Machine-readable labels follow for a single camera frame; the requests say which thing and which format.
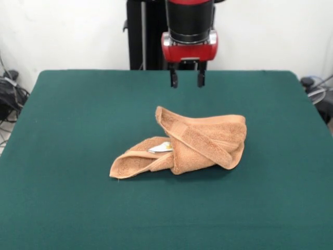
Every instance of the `crumpled towel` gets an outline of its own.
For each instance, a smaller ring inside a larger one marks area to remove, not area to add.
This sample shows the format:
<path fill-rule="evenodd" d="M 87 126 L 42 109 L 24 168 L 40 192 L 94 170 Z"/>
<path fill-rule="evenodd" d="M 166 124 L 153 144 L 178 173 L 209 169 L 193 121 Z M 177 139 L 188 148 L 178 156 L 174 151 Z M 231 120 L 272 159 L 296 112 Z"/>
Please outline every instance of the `crumpled towel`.
<path fill-rule="evenodd" d="M 188 118 L 157 107 L 156 120 L 168 137 L 148 138 L 130 148 L 113 162 L 110 177 L 125 179 L 162 169 L 182 174 L 216 164 L 230 170 L 238 165 L 247 134 L 245 117 Z M 173 151 L 148 151 L 164 142 L 171 142 Z"/>

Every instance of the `towel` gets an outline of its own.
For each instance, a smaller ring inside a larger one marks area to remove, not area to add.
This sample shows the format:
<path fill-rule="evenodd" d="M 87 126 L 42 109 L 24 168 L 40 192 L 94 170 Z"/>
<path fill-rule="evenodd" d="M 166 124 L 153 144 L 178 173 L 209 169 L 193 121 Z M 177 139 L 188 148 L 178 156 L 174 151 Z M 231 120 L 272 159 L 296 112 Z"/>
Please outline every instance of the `towel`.
<path fill-rule="evenodd" d="M 152 137 L 130 148 L 113 162 L 110 177 L 125 179 L 163 169 L 182 174 L 213 165 L 230 170 L 240 162 L 247 134 L 244 116 L 189 118 L 163 107 L 157 107 L 155 115 L 168 137 Z M 149 151 L 165 142 L 172 151 Z"/>

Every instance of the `white label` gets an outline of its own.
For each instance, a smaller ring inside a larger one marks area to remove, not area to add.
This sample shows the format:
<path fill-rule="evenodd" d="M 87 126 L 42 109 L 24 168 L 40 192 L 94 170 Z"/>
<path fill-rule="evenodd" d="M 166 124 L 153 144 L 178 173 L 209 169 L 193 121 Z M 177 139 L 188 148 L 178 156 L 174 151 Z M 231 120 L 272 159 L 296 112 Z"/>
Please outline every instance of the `white label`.
<path fill-rule="evenodd" d="M 158 152 L 169 152 L 173 151 L 172 145 L 170 142 L 163 142 L 161 145 L 158 145 L 156 147 L 152 147 L 148 150 L 148 152 L 151 153 L 158 153 Z"/>

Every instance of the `brown towel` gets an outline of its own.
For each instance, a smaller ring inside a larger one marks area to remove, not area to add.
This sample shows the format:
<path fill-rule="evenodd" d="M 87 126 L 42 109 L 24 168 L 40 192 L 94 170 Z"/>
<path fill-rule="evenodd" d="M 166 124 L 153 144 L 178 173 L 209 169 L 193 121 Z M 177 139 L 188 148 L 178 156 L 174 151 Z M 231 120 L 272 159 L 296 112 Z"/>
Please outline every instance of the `brown towel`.
<path fill-rule="evenodd" d="M 157 107 L 156 120 L 169 137 L 149 138 L 130 148 L 112 164 L 111 177 L 124 179 L 169 168 L 181 174 L 215 164 L 233 169 L 241 159 L 247 132 L 243 116 L 188 118 Z M 173 151 L 148 151 L 163 142 L 171 142 Z"/>

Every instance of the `black cable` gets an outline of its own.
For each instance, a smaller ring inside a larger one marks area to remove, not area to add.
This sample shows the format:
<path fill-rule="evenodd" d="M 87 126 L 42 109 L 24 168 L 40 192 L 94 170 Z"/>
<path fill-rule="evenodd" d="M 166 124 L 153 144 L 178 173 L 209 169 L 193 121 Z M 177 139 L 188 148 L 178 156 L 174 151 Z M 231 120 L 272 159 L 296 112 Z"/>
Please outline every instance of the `black cable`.
<path fill-rule="evenodd" d="M 5 141 L 1 142 L 0 146 L 3 145 L 3 144 L 5 144 L 5 143 L 7 143 L 7 142 L 8 142 L 8 140 L 5 140 Z"/>
<path fill-rule="evenodd" d="M 3 129 L 0 127 L 0 130 L 4 131 L 4 132 L 7 132 L 7 133 L 11 133 L 11 131 L 7 130 L 7 129 Z"/>
<path fill-rule="evenodd" d="M 4 61 L 2 61 L 1 52 L 0 52 L 0 64 L 1 64 L 2 68 L 4 69 L 4 71 L 9 75 L 9 78 L 11 78 L 11 79 L 13 80 L 13 78 L 12 78 L 12 76 L 11 76 L 11 73 L 6 69 L 6 66 L 5 66 L 5 64 L 4 64 Z"/>
<path fill-rule="evenodd" d="M 314 84 L 312 87 L 309 88 L 309 91 L 315 89 L 316 87 L 319 87 L 321 85 L 323 85 L 324 83 L 328 82 L 329 80 L 331 80 L 333 78 L 333 74 L 331 76 L 329 76 L 328 78 L 326 78 L 325 80 L 317 83 L 317 84 Z"/>

